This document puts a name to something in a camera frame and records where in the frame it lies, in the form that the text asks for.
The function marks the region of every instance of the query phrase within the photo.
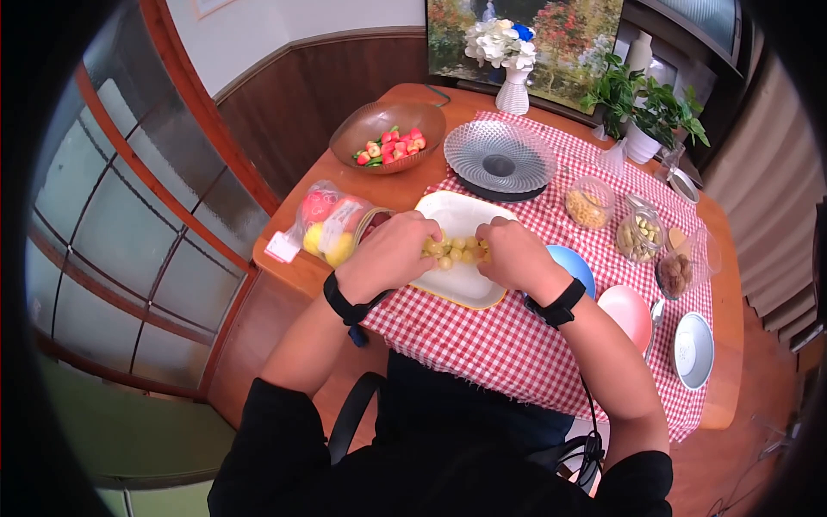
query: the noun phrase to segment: pink bowl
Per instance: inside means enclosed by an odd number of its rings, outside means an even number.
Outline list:
[[[613,285],[603,291],[597,304],[620,325],[640,353],[644,353],[652,337],[652,316],[640,294],[625,285]]]

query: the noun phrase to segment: blue bowl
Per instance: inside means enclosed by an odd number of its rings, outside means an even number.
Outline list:
[[[549,244],[546,249],[552,254],[554,261],[569,272],[569,275],[583,282],[586,286],[586,294],[591,299],[595,299],[595,276],[592,275],[591,268],[583,257],[577,251],[557,244]]]

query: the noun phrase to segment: curtain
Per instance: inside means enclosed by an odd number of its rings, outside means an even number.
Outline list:
[[[704,191],[729,217],[743,294],[784,342],[815,321],[815,204],[827,189],[806,111],[778,58],[766,59]]]

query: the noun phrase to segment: black plate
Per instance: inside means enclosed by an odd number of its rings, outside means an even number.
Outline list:
[[[495,192],[494,190],[483,189],[479,185],[473,184],[472,182],[463,179],[460,175],[456,176],[460,184],[466,189],[468,189],[468,191],[472,194],[478,195],[483,199],[488,199],[489,201],[499,201],[501,203],[521,203],[523,201],[534,199],[540,194],[542,194],[548,187],[548,184],[545,184],[539,189],[531,190],[529,192],[506,194],[503,192]]]

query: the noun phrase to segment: black chair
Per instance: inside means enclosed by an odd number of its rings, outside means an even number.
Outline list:
[[[347,395],[342,409],[339,410],[339,416],[336,418],[333,431],[330,433],[330,439],[327,441],[331,465],[336,465],[345,457],[347,449],[350,448],[353,441],[353,436],[356,434],[356,428],[359,427],[362,416],[365,414],[370,398],[373,397],[374,392],[377,399],[381,398],[382,390],[386,385],[387,380],[372,371],[363,374],[353,385],[353,389]],[[600,469],[600,459],[603,458],[600,438],[591,434],[578,436],[556,447],[529,454],[526,459],[541,465],[556,463],[555,472],[560,473],[560,470],[564,467],[564,461],[576,456],[582,457],[583,460],[575,484],[586,493],[589,493]]]

